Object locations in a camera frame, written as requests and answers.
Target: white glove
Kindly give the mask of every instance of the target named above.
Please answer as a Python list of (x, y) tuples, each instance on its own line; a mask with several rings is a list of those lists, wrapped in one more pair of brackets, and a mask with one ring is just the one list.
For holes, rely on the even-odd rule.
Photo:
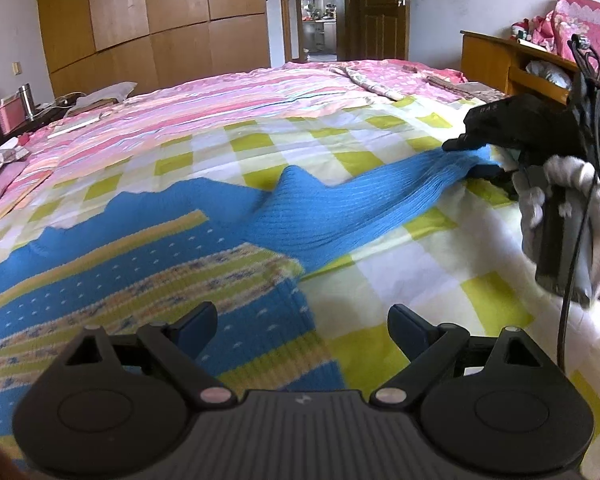
[[(595, 170), (591, 164), (573, 156), (552, 156), (544, 164), (544, 172), (549, 184), (571, 187), (587, 196), (591, 183), (595, 178)], [(539, 187), (529, 187), (526, 178), (521, 173), (513, 176), (513, 185), (519, 195), (520, 212), (522, 213), (522, 250), (533, 262), (538, 261), (534, 253), (534, 243), (541, 236), (542, 206), (544, 192)], [(600, 186), (596, 186), (589, 206), (593, 238), (593, 256), (591, 263), (592, 300), (600, 296)]]

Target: stuffed toy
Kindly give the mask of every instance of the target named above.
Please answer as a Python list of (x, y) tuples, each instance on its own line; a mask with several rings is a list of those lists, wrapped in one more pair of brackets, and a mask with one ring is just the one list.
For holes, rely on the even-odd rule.
[(517, 22), (511, 25), (511, 39), (512, 40), (531, 40), (531, 33), (529, 31), (529, 20), (524, 19), (522, 22)]

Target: wooden wardrobe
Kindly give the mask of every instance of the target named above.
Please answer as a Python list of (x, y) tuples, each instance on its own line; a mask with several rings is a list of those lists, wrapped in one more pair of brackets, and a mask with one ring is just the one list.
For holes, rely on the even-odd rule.
[(56, 96), (269, 66), (266, 0), (38, 0)]

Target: black controller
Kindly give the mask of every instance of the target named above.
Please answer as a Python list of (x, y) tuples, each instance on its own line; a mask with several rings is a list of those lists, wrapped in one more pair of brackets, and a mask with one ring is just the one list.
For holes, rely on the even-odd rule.
[(369, 403), (353, 390), (240, 400), (193, 362), (217, 322), (203, 303), (135, 335), (86, 327), (17, 406), (29, 465), (72, 479), (582, 478), (591, 410), (523, 330), (471, 336), (397, 304), (389, 332), (411, 364)]

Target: kitchen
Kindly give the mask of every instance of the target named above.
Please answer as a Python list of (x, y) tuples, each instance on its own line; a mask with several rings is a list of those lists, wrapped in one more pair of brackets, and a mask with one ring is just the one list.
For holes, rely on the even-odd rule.
[(336, 61), (335, 0), (301, 0), (302, 46), (307, 61)]

